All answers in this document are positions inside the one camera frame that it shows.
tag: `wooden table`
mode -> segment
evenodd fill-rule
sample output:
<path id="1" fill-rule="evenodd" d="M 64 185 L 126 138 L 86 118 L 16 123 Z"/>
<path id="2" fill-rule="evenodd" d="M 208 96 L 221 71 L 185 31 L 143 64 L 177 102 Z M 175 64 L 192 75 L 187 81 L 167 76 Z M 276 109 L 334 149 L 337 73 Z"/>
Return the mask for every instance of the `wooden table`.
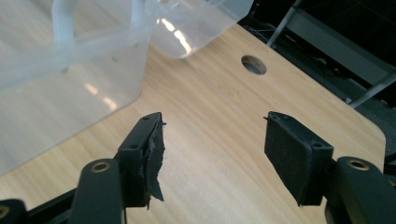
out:
<path id="1" fill-rule="evenodd" d="M 267 73 L 247 71 L 245 55 Z M 138 119 L 157 111 L 167 122 L 164 203 L 128 209 L 130 223 L 325 223 L 323 205 L 298 207 L 266 158 L 269 111 L 297 118 L 335 147 L 335 159 L 382 169 L 385 137 L 371 121 L 235 25 L 185 60 L 150 49 L 134 103 L 0 176 L 0 198 L 24 199 L 31 209 L 74 188 L 85 164 L 112 158 Z"/>

